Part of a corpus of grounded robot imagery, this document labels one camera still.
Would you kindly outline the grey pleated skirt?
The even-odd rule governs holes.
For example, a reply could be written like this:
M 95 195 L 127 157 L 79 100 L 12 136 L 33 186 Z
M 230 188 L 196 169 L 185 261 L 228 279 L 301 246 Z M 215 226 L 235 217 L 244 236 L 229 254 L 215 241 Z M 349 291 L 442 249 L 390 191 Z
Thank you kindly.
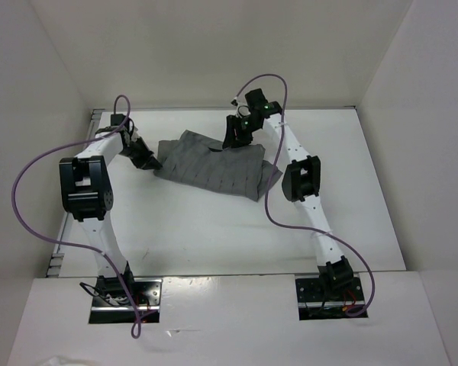
M 282 176 L 264 159 L 260 144 L 223 149 L 222 142 L 190 130 L 177 140 L 161 140 L 154 175 L 176 183 L 257 202 Z

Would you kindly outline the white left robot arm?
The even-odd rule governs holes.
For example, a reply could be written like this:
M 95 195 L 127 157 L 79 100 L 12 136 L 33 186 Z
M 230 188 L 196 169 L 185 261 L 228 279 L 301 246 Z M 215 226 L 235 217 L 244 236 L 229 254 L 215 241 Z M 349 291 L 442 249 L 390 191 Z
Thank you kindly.
M 114 192 L 108 165 L 116 156 L 128 158 L 136 169 L 162 168 L 154 152 L 137 134 L 131 118 L 114 113 L 111 124 L 97 130 L 94 141 L 81 153 L 60 160 L 60 188 L 63 208 L 79 223 L 95 253 L 96 295 L 110 295 L 125 305 L 135 299 L 137 286 L 111 222 Z

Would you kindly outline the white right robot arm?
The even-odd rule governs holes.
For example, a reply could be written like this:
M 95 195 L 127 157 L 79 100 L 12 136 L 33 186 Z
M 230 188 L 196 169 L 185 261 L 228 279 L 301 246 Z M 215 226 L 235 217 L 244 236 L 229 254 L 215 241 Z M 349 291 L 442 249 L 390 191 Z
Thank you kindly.
M 315 236 L 319 290 L 326 301 L 335 301 L 347 292 L 353 269 L 331 227 L 321 204 L 321 160 L 311 155 L 288 126 L 285 112 L 277 101 L 268 101 L 258 88 L 234 98 L 236 111 L 226 118 L 223 147 L 236 149 L 250 145 L 253 133 L 263 130 L 277 143 L 277 153 L 285 153 L 289 163 L 282 175 L 282 193 L 306 219 Z

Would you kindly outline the white crumpled cloth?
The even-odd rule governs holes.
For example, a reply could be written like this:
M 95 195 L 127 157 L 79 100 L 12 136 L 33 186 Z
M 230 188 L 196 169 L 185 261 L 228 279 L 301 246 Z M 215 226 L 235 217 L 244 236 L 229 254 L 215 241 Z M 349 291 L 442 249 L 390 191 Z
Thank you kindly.
M 46 360 L 37 362 L 39 366 L 96 366 L 99 365 L 97 361 L 70 358 L 66 356 L 55 355 Z

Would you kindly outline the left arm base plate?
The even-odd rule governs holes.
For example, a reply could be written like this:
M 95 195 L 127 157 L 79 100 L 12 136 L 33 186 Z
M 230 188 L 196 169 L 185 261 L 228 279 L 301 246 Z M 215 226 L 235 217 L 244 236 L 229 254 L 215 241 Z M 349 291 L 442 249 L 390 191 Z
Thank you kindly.
M 134 307 L 121 287 L 107 291 L 100 288 L 99 281 L 95 285 L 85 282 L 80 282 L 79 285 L 92 297 L 89 324 L 121 324 L 135 321 Z M 132 297 L 142 323 L 160 321 L 162 285 L 161 278 L 135 278 L 131 284 Z

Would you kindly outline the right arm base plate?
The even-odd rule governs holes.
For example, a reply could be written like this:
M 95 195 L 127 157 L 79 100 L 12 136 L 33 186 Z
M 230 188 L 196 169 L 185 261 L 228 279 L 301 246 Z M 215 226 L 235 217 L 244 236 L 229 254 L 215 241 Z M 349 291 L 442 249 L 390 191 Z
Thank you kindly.
M 296 276 L 295 290 L 300 321 L 350 319 L 348 312 L 360 312 L 366 304 L 359 276 L 337 292 L 325 290 L 316 274 Z

